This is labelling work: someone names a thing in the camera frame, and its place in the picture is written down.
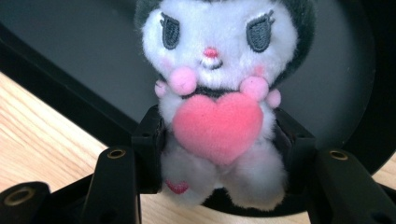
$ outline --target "plush toy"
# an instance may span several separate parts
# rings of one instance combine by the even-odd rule
[[[135,20],[160,73],[163,193],[198,205],[226,188],[235,205],[274,209],[288,184],[275,86],[308,52],[313,0],[141,0]]]

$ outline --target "white fur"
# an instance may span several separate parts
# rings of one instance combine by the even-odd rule
[[[271,10],[275,22],[270,45],[263,53],[254,52],[247,42],[247,24]],[[175,49],[163,46],[162,13],[180,22]],[[268,84],[273,83],[293,58],[297,42],[289,12],[271,0],[163,0],[160,8],[149,14],[143,34],[144,51],[165,79],[179,67],[188,66],[196,72],[198,85],[212,89],[238,90],[245,78],[257,75],[259,65],[263,67],[260,75]],[[217,49],[219,57],[205,58],[206,48]],[[219,62],[223,62],[219,69],[206,68]],[[275,115],[268,104],[259,102],[264,120],[254,145],[232,164],[219,166],[190,154],[172,136],[172,120],[184,102],[169,87],[161,98],[160,111],[170,133],[162,167],[164,180],[175,184],[185,181],[190,187],[176,195],[164,185],[163,192],[177,203],[198,205],[213,188],[224,186],[233,202],[242,207],[271,210],[279,204],[285,195],[287,174],[272,144]]]

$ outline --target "plush leg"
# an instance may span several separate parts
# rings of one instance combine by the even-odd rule
[[[221,182],[235,205],[269,211],[284,198],[287,174],[268,140],[256,143],[222,172]]]
[[[208,160],[196,157],[182,148],[170,135],[161,156],[163,193],[177,204],[195,206],[212,194],[218,172]]]

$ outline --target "eye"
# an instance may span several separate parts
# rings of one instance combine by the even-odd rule
[[[250,21],[247,24],[247,43],[250,45],[254,52],[264,52],[271,41],[271,25],[275,20],[271,20],[274,13],[271,10],[268,14]]]
[[[161,26],[163,27],[163,46],[166,49],[175,49],[180,36],[180,23],[163,13],[161,15],[163,16],[163,20],[161,20]]]

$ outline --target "wooden surface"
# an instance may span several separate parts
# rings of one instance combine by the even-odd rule
[[[106,146],[0,73],[0,191],[26,181],[60,189],[93,172]],[[375,180],[396,189],[396,157]],[[142,195],[143,223],[309,223],[306,213],[277,218],[236,217],[205,207],[177,207]]]

